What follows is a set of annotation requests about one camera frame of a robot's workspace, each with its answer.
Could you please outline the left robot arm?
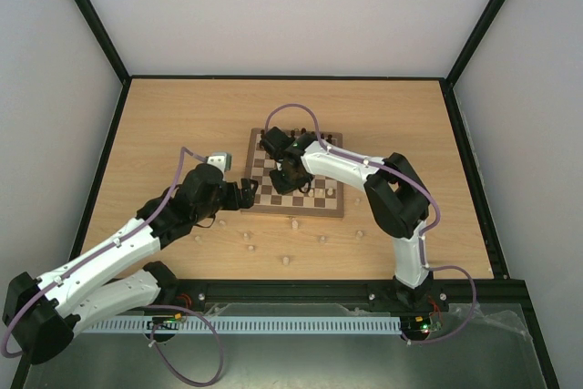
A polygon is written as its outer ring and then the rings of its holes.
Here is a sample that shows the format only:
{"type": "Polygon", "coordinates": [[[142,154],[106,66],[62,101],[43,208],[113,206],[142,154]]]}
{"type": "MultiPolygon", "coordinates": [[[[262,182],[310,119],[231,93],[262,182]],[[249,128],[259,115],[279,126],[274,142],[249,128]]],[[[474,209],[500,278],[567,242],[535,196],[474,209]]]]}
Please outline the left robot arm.
{"type": "Polygon", "coordinates": [[[146,202],[120,230],[92,250],[38,277],[24,271],[8,284],[2,321],[6,336],[32,364],[63,352],[92,324],[135,307],[169,301],[176,277],[152,262],[121,282],[115,276],[165,249],[221,210],[253,206],[255,179],[228,182],[222,169],[208,163],[175,180],[146,202]]]}

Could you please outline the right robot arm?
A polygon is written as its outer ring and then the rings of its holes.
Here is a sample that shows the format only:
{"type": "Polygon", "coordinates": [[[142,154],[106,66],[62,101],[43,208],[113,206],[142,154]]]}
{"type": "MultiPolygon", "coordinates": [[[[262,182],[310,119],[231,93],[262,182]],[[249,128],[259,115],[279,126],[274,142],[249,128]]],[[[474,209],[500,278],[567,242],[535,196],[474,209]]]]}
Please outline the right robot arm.
{"type": "Polygon", "coordinates": [[[394,245],[391,298],[410,309],[428,299],[433,275],[424,260],[423,232],[430,201],[426,187],[404,156],[365,156],[339,148],[314,133],[293,137],[277,127],[261,132],[260,145],[274,160],[270,179],[280,195],[303,189],[317,176],[362,191],[375,223],[394,245]]]}

